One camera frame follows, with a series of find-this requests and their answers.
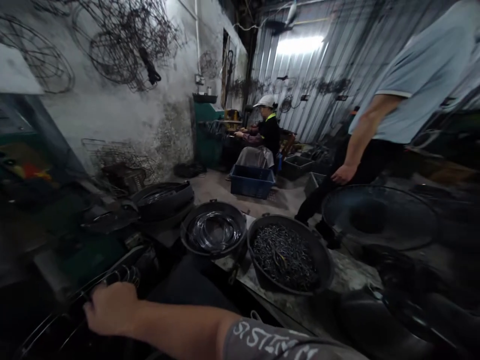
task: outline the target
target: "blue plastic crate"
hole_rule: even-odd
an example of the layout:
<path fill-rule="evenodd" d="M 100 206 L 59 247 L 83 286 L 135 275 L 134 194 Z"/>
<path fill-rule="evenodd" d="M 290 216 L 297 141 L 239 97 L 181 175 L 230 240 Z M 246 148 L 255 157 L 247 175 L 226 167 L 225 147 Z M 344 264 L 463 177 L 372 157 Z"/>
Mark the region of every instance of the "blue plastic crate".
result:
<path fill-rule="evenodd" d="M 233 165 L 230 179 L 232 194 L 258 199 L 266 199 L 275 185 L 274 172 L 261 167 Z"/>

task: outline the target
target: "white wall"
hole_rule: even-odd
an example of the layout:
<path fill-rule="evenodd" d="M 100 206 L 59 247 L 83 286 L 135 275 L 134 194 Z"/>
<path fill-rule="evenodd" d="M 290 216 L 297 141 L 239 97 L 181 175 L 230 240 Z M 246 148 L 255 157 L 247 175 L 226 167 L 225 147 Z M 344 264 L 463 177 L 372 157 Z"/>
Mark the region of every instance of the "white wall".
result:
<path fill-rule="evenodd" d="M 194 0 L 182 0 L 193 12 Z M 247 52 L 217 0 L 199 0 L 200 49 L 215 51 L 221 61 L 223 29 L 236 45 L 236 63 L 232 80 L 245 78 Z M 186 44 L 168 68 L 159 71 L 162 81 L 148 92 L 133 93 L 127 85 L 114 84 L 95 70 L 90 59 L 74 43 L 70 18 L 38 12 L 27 0 L 3 1 L 0 12 L 17 17 L 47 37 L 66 57 L 75 74 L 75 86 L 62 94 L 46 94 L 41 99 L 58 128 L 83 163 L 94 172 L 81 139 L 129 142 L 141 154 L 154 161 L 161 179 L 171 175 L 176 163 L 193 158 L 191 130 L 192 93 L 197 91 L 197 36 L 195 19 L 179 3 L 167 0 L 170 19 L 184 32 Z M 212 81 L 220 103 L 220 78 Z"/>

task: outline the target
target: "green machine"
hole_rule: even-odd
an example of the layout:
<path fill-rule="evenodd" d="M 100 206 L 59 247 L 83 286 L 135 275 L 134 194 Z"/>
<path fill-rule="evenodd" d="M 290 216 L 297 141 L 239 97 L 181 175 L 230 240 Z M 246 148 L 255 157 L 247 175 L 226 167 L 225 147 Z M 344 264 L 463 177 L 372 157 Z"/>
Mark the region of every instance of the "green machine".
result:
<path fill-rule="evenodd" d="M 218 120 L 224 118 L 223 110 L 215 110 L 210 103 L 194 102 L 195 109 L 195 160 L 207 168 L 217 168 L 222 155 L 221 134 L 215 134 Z"/>

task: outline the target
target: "light blue shirt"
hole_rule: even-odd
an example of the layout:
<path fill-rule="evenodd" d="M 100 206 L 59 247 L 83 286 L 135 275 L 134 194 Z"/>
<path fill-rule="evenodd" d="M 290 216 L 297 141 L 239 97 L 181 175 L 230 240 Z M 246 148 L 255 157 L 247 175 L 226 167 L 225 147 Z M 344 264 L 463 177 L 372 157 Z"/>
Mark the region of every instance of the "light blue shirt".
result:
<path fill-rule="evenodd" d="M 405 98 L 381 121 L 373 139 L 408 144 L 454 90 L 475 48 L 480 2 L 463 0 L 410 40 L 361 104 L 352 134 L 375 95 Z"/>

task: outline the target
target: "hand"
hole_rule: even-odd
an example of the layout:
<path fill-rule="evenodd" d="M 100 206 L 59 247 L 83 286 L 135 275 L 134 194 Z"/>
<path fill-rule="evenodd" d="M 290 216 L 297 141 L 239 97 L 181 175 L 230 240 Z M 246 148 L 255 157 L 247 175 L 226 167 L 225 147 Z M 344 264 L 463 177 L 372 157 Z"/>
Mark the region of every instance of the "hand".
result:
<path fill-rule="evenodd" d="M 355 176 L 357 172 L 356 166 L 345 165 L 340 166 L 337 171 L 331 176 L 334 183 L 345 185 Z"/>
<path fill-rule="evenodd" d="M 91 300 L 83 305 L 90 330 L 108 336 L 128 333 L 140 307 L 133 284 L 115 282 L 110 286 L 98 285 L 93 289 Z"/>

